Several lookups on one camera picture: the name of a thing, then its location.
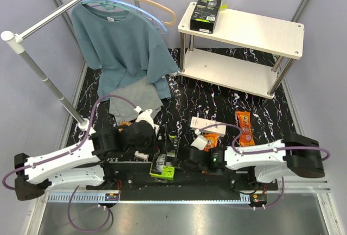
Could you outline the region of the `black green razor box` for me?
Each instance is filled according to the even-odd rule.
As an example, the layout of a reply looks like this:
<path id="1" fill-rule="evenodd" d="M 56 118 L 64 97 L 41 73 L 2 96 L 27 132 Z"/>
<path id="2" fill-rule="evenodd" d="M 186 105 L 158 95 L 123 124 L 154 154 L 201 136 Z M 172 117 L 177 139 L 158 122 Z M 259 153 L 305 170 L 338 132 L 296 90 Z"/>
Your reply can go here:
<path id="1" fill-rule="evenodd" d="M 151 177 L 172 181 L 174 179 L 175 167 L 168 161 L 166 154 L 155 154 L 149 174 Z"/>

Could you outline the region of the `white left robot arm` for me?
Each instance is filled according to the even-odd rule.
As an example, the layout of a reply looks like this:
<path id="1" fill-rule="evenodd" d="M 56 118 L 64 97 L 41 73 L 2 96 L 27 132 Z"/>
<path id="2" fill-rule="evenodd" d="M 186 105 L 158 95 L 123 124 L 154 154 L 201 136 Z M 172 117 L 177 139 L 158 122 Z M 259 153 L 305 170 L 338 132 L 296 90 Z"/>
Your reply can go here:
<path id="1" fill-rule="evenodd" d="M 89 190 L 112 189 L 120 184 L 120 176 L 112 164 L 163 151 L 167 133 L 166 125 L 151 125 L 142 120 L 100 130 L 84 142 L 51 154 L 36 157 L 17 154 L 14 157 L 16 197 L 28 201 L 53 188 L 76 186 Z"/>

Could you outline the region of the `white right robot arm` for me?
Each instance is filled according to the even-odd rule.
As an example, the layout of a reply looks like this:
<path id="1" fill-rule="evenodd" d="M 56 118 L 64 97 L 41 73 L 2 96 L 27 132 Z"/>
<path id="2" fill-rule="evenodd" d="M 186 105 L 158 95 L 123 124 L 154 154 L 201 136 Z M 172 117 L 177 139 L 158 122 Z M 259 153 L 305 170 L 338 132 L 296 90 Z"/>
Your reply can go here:
<path id="1" fill-rule="evenodd" d="M 251 167 L 254 171 L 246 176 L 246 183 L 256 190 L 285 176 L 323 178 L 323 162 L 329 157 L 330 152 L 321 148 L 318 141 L 290 134 L 271 143 L 250 147 L 215 147 L 204 151 L 191 145 L 178 152 L 178 165 L 207 174 Z"/>

